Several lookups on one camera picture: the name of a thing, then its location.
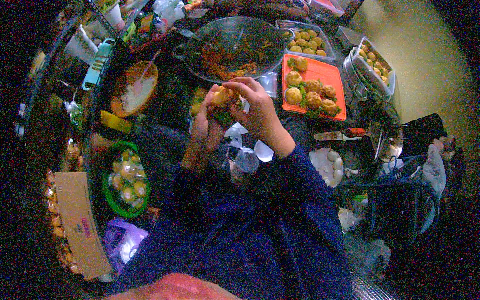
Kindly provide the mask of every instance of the person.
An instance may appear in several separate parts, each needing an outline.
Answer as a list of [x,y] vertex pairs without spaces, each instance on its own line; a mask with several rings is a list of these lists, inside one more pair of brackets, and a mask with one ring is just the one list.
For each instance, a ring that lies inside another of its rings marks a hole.
[[214,85],[194,121],[174,192],[107,299],[350,299],[332,189],[258,82],[240,77],[222,85],[250,103],[248,114],[232,105],[231,115],[275,152],[282,193],[203,188],[216,180],[208,159],[225,133],[211,117]]

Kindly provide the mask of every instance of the black bag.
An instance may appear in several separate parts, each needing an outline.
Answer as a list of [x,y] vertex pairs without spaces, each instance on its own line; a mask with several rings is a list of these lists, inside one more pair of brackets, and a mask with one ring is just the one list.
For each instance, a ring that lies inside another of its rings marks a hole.
[[390,171],[370,185],[368,219],[370,234],[391,248],[405,248],[440,218],[440,197],[424,182],[421,169],[426,156],[403,158],[402,168]]

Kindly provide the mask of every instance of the hand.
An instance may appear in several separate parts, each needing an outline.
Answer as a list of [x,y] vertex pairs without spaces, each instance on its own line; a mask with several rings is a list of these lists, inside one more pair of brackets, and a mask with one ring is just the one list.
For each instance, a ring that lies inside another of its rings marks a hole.
[[238,77],[222,85],[239,93],[250,104],[248,114],[236,105],[230,107],[237,122],[271,147],[280,158],[287,157],[295,149],[295,142],[280,123],[273,101],[260,83],[251,77]]
[[184,168],[205,170],[208,157],[218,148],[227,131],[212,117],[211,102],[218,88],[216,84],[212,86],[195,117],[192,139],[182,161]]

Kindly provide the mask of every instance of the cardboard box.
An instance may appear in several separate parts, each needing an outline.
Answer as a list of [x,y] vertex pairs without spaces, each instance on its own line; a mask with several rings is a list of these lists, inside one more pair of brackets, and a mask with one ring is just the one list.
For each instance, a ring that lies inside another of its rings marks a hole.
[[55,182],[65,235],[85,280],[110,272],[90,206],[87,174],[56,172]]

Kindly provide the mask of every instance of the dark blue shirt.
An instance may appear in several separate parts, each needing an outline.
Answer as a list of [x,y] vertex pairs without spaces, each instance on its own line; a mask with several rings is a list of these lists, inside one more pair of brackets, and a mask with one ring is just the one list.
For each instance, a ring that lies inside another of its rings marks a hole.
[[111,294],[170,273],[218,284],[247,299],[350,299],[351,278],[338,210],[302,147],[275,162],[282,193],[206,191],[207,179],[180,169],[156,229]]

